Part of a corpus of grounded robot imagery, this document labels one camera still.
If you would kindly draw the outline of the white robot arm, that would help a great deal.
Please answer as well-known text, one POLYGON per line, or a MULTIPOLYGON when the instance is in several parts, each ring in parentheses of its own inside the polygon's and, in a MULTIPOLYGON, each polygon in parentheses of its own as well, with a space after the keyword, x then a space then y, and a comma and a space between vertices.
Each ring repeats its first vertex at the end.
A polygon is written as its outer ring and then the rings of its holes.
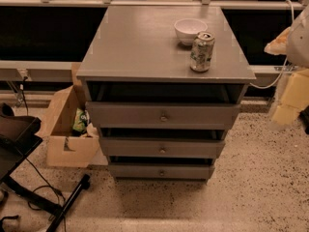
POLYGON ((289 126, 309 106, 309 6, 293 22, 287 37, 288 61, 299 70, 278 82, 270 121, 289 126))

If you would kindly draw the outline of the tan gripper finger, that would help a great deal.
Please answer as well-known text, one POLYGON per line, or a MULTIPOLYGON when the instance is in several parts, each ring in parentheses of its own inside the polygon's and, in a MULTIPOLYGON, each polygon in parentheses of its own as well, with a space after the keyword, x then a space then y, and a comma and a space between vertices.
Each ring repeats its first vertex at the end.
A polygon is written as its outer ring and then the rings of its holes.
POLYGON ((289 126, 309 106, 309 69, 285 76, 277 90, 279 96, 273 104, 270 121, 278 126, 289 126))

